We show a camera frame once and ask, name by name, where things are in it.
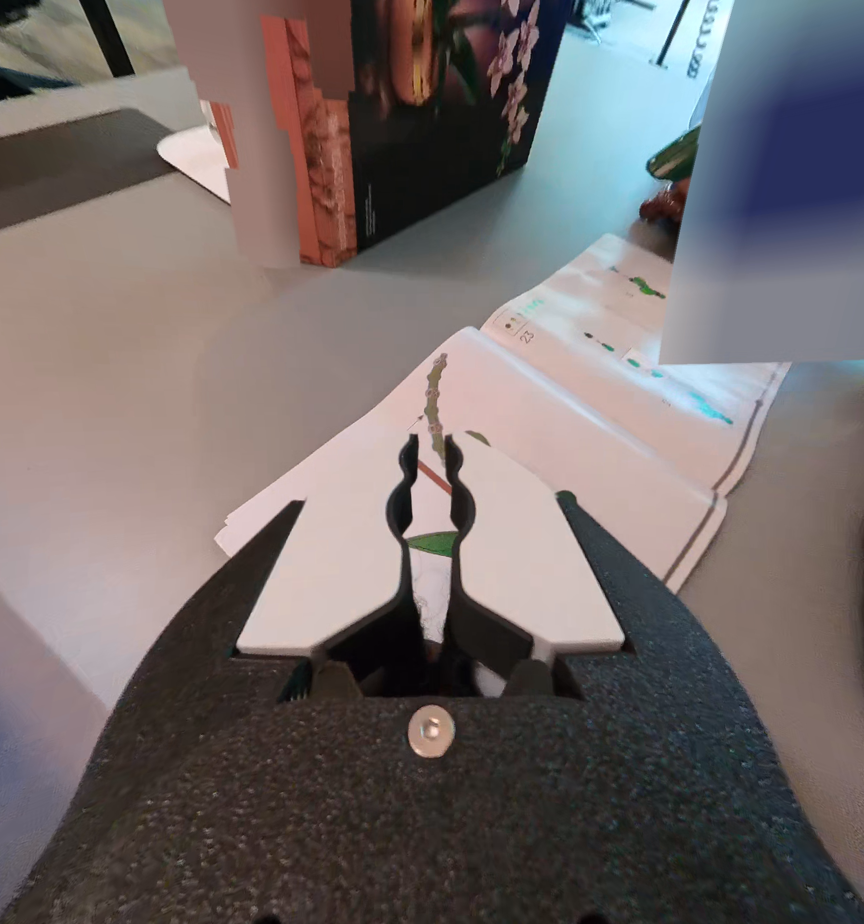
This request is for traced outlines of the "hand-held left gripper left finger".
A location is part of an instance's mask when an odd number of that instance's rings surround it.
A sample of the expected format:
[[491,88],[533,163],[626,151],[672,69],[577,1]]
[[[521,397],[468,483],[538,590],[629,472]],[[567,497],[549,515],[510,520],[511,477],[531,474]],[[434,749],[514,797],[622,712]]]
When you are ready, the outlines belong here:
[[345,441],[306,473],[297,517],[237,638],[242,655],[329,654],[374,629],[368,655],[402,636],[424,653],[404,534],[413,521],[416,433]]

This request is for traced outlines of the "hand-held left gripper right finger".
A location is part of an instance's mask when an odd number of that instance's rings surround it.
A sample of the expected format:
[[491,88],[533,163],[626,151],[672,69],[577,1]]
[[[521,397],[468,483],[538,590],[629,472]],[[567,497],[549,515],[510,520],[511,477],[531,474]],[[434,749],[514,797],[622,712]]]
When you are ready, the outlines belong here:
[[620,651],[625,633],[555,493],[470,433],[449,435],[446,459],[457,649],[473,661]]

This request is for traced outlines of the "green toy leaf piece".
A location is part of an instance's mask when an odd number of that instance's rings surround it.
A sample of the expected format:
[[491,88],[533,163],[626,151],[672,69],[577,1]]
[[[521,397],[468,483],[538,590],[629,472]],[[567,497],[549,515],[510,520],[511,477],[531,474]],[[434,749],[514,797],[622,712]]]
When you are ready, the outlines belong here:
[[698,153],[702,125],[690,128],[645,164],[647,174],[664,187],[640,207],[641,220],[648,224],[680,225]]

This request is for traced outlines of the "white instruction booklet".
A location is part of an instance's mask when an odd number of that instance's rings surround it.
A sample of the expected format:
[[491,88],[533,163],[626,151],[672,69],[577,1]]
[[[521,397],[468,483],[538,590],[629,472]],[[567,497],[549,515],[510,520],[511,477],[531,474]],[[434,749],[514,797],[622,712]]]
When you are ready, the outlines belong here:
[[453,334],[372,410],[231,512],[236,553],[378,432],[419,437],[414,547],[445,525],[445,438],[477,439],[568,491],[672,591],[743,478],[790,363],[660,365],[672,265],[605,234],[476,329]]

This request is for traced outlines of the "dark flower printed box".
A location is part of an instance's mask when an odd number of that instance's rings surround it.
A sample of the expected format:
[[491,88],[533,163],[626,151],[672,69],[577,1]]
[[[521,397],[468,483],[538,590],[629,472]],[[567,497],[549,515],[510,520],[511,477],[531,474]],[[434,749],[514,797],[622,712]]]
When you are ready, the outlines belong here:
[[573,3],[310,2],[260,18],[299,259],[336,268],[524,167]]

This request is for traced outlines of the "wooden table with black legs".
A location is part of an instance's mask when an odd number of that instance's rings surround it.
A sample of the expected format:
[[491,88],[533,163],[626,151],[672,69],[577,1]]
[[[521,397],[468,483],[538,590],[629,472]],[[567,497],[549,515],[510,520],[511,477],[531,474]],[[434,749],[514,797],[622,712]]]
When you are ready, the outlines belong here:
[[78,1],[103,60],[114,78],[136,74],[115,19],[106,1]]

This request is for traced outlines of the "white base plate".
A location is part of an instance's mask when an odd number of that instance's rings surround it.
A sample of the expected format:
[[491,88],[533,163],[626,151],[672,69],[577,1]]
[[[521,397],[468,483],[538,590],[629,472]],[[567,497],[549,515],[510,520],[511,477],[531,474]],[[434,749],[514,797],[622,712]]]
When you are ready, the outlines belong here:
[[156,145],[169,166],[230,204],[228,160],[218,136],[207,125],[175,132]]

